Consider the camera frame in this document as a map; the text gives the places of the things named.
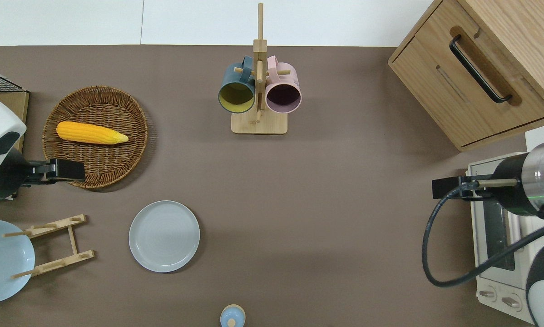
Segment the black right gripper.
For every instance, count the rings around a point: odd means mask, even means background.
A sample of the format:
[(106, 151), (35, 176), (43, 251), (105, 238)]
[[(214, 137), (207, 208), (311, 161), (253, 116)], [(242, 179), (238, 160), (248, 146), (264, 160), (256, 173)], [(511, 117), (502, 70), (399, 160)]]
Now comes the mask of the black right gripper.
[(446, 177), (434, 179), (432, 181), (432, 198), (433, 199), (463, 199), (463, 200), (488, 200), (492, 199), (493, 195), (490, 191), (484, 188), (477, 189), (458, 189), (461, 184), (471, 183), (475, 180), (471, 176), (461, 177)]

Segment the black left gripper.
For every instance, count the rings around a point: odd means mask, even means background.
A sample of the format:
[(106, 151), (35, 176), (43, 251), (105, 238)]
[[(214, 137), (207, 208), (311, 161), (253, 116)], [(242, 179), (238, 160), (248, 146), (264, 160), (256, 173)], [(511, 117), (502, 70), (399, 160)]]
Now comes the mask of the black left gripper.
[(26, 178), (26, 185), (52, 185), (58, 181), (83, 182), (85, 180), (83, 162), (71, 161), (57, 158), (47, 161), (28, 161), (29, 176)]

